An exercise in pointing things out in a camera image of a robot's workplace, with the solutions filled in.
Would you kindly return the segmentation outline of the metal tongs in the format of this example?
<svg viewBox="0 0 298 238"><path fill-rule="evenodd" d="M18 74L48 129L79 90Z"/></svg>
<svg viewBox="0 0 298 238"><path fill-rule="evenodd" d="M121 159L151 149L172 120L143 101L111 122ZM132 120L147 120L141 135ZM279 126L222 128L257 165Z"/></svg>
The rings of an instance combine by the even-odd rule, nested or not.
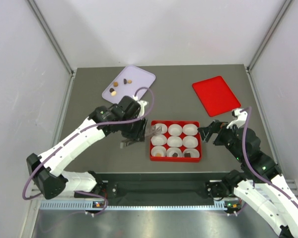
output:
<svg viewBox="0 0 298 238"><path fill-rule="evenodd" d="M160 135L160 134L161 134L161 131L158 131L157 129L155 129L154 126L151 126L149 129L146 129L145 139L147 137L152 137L154 135ZM123 149L135 143L137 142L132 142L130 139L127 138L120 142L120 148Z"/></svg>

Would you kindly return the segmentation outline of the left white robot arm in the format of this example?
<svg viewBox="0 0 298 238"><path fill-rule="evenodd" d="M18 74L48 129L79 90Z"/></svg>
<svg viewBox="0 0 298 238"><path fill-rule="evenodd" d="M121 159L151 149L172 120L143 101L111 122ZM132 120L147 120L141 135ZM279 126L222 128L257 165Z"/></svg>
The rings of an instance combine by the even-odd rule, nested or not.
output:
<svg viewBox="0 0 298 238"><path fill-rule="evenodd" d="M99 196L103 185L93 171L84 173L67 172L65 168L91 145L106 136L120 132L133 142L143 142L147 120L145 107L147 101L136 96L125 96L111 107L97 107L82 124L53 148L36 155L32 153L27 166L30 178L45 199L52 199L65 192L80 192Z"/></svg>

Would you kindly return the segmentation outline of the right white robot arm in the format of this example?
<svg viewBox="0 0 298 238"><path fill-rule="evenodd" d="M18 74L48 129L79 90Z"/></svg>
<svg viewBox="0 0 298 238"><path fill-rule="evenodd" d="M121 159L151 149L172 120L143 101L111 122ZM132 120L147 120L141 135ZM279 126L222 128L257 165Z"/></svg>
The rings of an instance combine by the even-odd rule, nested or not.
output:
<svg viewBox="0 0 298 238"><path fill-rule="evenodd" d="M218 120L198 128L203 142L224 146L241 164L219 182L208 182L211 198L238 197L256 211L281 238L298 238L298 199L290 190L279 165L260 149L261 140L248 128Z"/></svg>

